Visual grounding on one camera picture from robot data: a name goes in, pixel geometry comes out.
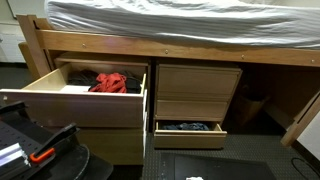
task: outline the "loft bed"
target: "loft bed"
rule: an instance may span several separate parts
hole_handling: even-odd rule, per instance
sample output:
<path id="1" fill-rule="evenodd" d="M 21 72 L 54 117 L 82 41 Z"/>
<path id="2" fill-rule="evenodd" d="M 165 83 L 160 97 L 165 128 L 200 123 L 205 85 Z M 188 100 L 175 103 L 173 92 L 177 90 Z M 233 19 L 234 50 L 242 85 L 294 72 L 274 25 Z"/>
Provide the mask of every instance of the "loft bed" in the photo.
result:
<path id="1" fill-rule="evenodd" d="M 219 25 L 227 25 L 229 26 L 230 22 L 236 23 L 236 21 L 230 20 L 230 16 L 233 11 L 239 11 L 239 8 L 247 9 L 247 12 L 253 13 L 250 14 L 246 18 L 246 22 L 259 22 L 263 19 L 272 19 L 275 22 L 272 22 L 276 26 L 276 28 L 272 28 L 275 30 L 274 33 L 282 33 L 282 39 L 278 39 L 278 41 L 274 41 L 275 38 L 279 36 L 279 34 L 271 35 L 272 32 L 264 32 L 269 33 L 268 36 L 260 36 L 263 35 L 262 32 L 254 34 L 255 36 L 260 36 L 260 38 L 256 39 L 256 41 L 248 41 L 249 39 L 254 40 L 254 36 L 250 36 L 246 34 L 243 37 L 249 37 L 248 39 L 243 39 L 243 42 L 239 42 L 240 34 L 231 34 L 231 36 L 237 37 L 236 39 L 232 39 L 230 37 L 221 38 L 219 32 L 224 31 L 223 28 L 220 31 L 215 31 L 218 34 L 218 37 L 214 37 L 215 33 L 206 33 L 205 35 L 213 35 L 213 37 L 204 38 L 199 34 L 188 35 L 188 33 L 192 33 L 192 30 L 195 31 L 198 28 L 201 28 L 199 24 L 190 24 L 190 26 L 186 28 L 184 31 L 185 34 L 177 34 L 175 31 L 180 31 L 179 28 L 171 28 L 172 32 L 166 33 L 157 33 L 156 31 L 145 31 L 143 30 L 151 27 L 150 24 L 143 24 L 139 27 L 137 24 L 133 22 L 134 18 L 142 18 L 142 20 L 147 19 L 148 23 L 157 22 L 159 24 L 165 24 L 168 28 L 168 25 L 179 24 L 179 17 L 184 20 L 195 20 L 192 21 L 202 22 L 199 20 L 201 17 L 190 17 L 189 14 L 186 13 L 188 11 L 194 10 L 195 12 L 199 10 L 199 7 L 202 7 L 201 4 L 196 3 L 196 6 L 187 6 L 193 7 L 193 9 L 188 9 L 186 6 L 181 7 L 182 5 L 190 5 L 183 3 L 183 1 L 172 1 L 170 8 L 178 7 L 178 9 L 174 9 L 173 11 L 165 11 L 165 14 L 150 14 L 150 6 L 146 6 L 146 4 L 108 4 L 103 1 L 102 4 L 86 4 L 83 3 L 89 1 L 67 1 L 68 3 L 63 3 L 61 0 L 53 0 L 46 2 L 46 11 L 48 14 L 48 18 L 37 18 L 34 15 L 26 15 L 26 16 L 17 16 L 26 41 L 29 46 L 30 54 L 33 58 L 35 67 L 40 76 L 44 76 L 45 74 L 54 70 L 55 64 L 53 60 L 58 57 L 63 52 L 88 52 L 88 53 L 105 53 L 105 54 L 121 54 L 121 55 L 136 55 L 136 56 L 150 56 L 150 57 L 170 57 L 170 58 L 181 58 L 181 59 L 194 59 L 194 60 L 219 60 L 219 61 L 229 61 L 229 62 L 241 62 L 241 63 L 259 63 L 259 64 L 277 64 L 277 65 L 291 65 L 291 66 L 305 66 L 305 67 L 319 67 L 320 66 L 320 43 L 318 34 L 318 25 L 316 17 L 320 17 L 319 10 L 317 8 L 288 8 L 288 7 L 280 7 L 280 6 L 265 6 L 265 5 L 248 5 L 238 3 L 234 1 L 233 5 L 226 4 L 211 4 L 208 1 L 205 2 L 209 5 L 210 8 L 205 8 L 204 12 L 207 12 L 208 9 L 214 9 L 213 7 L 217 7 L 214 10 L 217 10 L 219 16 L 222 14 L 226 14 L 227 17 L 222 17 L 218 19 L 220 22 Z M 162 8 L 166 8 L 168 5 L 168 1 L 159 1 Z M 73 7 L 79 6 L 82 9 L 74 10 Z M 95 11 L 89 11 L 89 9 L 94 7 Z M 143 7 L 145 11 L 137 11 L 137 9 L 133 9 L 132 7 Z M 99 17 L 98 20 L 92 20 L 90 18 L 94 18 L 97 13 L 101 13 L 101 11 L 110 10 L 113 14 L 111 19 L 111 25 L 106 27 L 106 23 L 104 21 L 100 21 L 108 19 L 108 17 Z M 179 10 L 179 13 L 186 13 L 181 17 L 181 14 L 178 14 L 176 17 L 170 17 L 168 14 L 174 14 Z M 306 16 L 306 10 L 313 14 L 312 17 Z M 267 16 L 261 16 L 261 13 L 267 12 Z M 280 13 L 281 22 L 277 22 L 275 14 Z M 145 17 L 155 17 L 156 19 L 148 19 Z M 112 23 L 118 23 L 114 18 L 117 17 L 131 17 L 126 19 L 126 23 L 128 26 L 120 27 L 115 26 Z M 244 23 L 243 21 L 239 21 L 240 24 L 235 24 L 235 29 Z M 90 30 L 90 24 L 94 24 L 96 29 Z M 260 30 L 264 30 L 269 27 L 268 24 L 264 24 L 264 26 L 259 26 Z M 136 31 L 128 31 L 128 29 L 134 27 L 138 27 L 135 29 Z M 285 145 L 290 145 L 306 128 L 309 122 L 313 119 L 313 117 L 320 110 L 320 98 L 317 93 L 315 96 L 311 98 L 305 108 L 305 113 L 300 116 L 299 119 L 293 123 L 293 125 L 288 129 L 287 134 L 284 136 L 282 142 Z"/>

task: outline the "bed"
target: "bed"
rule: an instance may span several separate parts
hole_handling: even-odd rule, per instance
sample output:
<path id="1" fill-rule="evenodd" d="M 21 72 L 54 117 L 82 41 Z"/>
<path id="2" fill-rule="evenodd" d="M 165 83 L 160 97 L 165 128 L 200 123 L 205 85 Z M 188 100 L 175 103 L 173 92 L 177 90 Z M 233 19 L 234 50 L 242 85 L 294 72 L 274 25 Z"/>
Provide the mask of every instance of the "bed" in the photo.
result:
<path id="1" fill-rule="evenodd" d="M 46 19 L 18 16 L 40 76 L 54 70 L 53 60 L 66 51 L 320 66 L 318 8 L 234 0 L 48 0 L 46 11 Z M 291 144 L 319 111 L 318 96 L 309 101 L 308 110 L 288 130 L 284 144 Z"/>

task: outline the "open drawer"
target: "open drawer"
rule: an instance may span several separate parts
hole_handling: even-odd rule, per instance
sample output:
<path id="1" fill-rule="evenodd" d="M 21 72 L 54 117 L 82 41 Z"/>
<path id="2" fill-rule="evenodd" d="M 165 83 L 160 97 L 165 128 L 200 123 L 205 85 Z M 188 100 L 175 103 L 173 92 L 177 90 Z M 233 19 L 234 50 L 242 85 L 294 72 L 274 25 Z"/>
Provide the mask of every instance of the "open drawer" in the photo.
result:
<path id="1" fill-rule="evenodd" d="M 219 149 L 224 145 L 227 132 L 222 131 L 217 123 L 207 122 L 209 131 L 164 130 L 165 125 L 175 123 L 165 120 L 156 122 L 155 148 Z"/>
<path id="2" fill-rule="evenodd" d="M 61 127 L 75 122 L 79 127 L 142 127 L 146 68 L 147 64 L 141 63 L 67 63 L 21 90 L 1 89 L 0 93 L 5 101 L 24 101 L 30 117 L 43 126 Z M 128 71 L 141 80 L 141 92 L 87 92 L 88 87 L 67 85 L 70 72 L 84 69 L 107 74 Z"/>

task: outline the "black mat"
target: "black mat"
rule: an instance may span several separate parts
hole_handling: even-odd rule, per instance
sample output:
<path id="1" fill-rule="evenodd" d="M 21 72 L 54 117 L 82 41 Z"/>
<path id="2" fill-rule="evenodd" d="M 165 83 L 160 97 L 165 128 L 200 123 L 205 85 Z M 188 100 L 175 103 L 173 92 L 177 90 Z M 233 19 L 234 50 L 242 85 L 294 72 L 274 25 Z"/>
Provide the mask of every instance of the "black mat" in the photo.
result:
<path id="1" fill-rule="evenodd" d="M 204 180 L 276 179 L 265 162 L 257 161 L 162 153 L 159 166 L 159 179 L 185 180 L 188 177 L 201 177 Z"/>

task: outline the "white sheet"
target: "white sheet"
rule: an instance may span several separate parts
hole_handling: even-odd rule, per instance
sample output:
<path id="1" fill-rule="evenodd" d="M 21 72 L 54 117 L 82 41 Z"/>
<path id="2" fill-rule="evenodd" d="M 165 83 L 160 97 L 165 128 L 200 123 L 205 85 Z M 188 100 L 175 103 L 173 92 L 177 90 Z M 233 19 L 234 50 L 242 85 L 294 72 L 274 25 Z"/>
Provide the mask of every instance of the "white sheet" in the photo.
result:
<path id="1" fill-rule="evenodd" d="M 47 18 L 57 30 L 320 49 L 320 8 L 237 0 L 47 0 L 45 4 Z"/>

